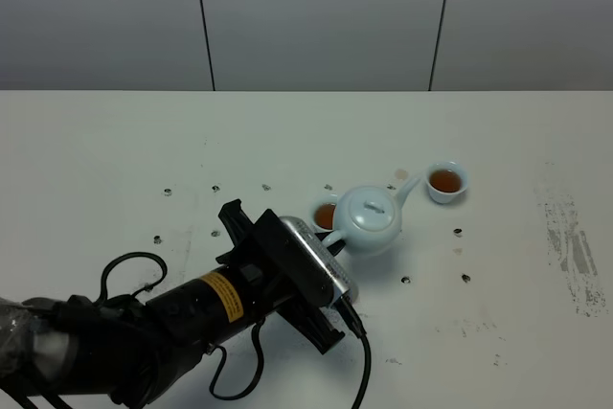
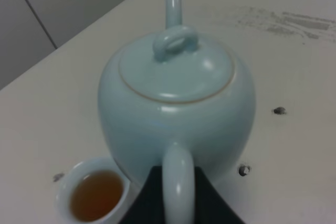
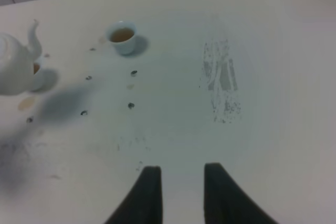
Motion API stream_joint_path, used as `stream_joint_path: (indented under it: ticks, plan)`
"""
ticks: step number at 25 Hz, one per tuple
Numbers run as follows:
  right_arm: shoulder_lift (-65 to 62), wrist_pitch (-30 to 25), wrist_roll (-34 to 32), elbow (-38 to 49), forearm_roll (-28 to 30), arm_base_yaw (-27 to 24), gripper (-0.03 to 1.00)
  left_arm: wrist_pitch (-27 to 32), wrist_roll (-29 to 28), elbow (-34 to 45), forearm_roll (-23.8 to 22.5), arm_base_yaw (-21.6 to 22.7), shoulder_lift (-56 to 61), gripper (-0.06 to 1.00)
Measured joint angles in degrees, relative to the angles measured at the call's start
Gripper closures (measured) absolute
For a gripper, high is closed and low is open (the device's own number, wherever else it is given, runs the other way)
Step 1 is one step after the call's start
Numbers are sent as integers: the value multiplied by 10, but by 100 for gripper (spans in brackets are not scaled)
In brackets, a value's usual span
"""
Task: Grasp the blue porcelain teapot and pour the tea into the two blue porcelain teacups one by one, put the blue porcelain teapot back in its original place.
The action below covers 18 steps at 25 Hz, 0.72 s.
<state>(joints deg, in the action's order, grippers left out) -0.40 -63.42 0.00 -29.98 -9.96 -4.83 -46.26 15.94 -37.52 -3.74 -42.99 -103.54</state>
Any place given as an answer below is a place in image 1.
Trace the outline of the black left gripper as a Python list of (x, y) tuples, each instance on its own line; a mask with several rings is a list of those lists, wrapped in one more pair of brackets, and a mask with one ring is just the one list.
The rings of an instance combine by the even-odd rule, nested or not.
[[(279, 313), (320, 353), (335, 347), (344, 333), (322, 312), (334, 298), (333, 281), (302, 243), (273, 211), (255, 222), (238, 199), (225, 203), (218, 214), (234, 248), (216, 258), (217, 269), (237, 291), (243, 316), (216, 334), (221, 343), (272, 313)], [(345, 248), (342, 239), (326, 243), (336, 257)]]

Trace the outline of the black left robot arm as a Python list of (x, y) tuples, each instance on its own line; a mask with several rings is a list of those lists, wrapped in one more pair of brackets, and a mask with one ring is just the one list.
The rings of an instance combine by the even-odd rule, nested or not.
[(1, 305), (1, 388), (28, 408), (41, 396), (107, 395), (142, 408), (205, 354), (280, 314), (319, 352), (342, 338), (324, 315), (351, 283), (301, 219), (264, 212), (251, 220), (239, 200), (219, 219), (233, 246), (214, 270), (140, 302), (136, 294), (96, 300), (32, 298)]

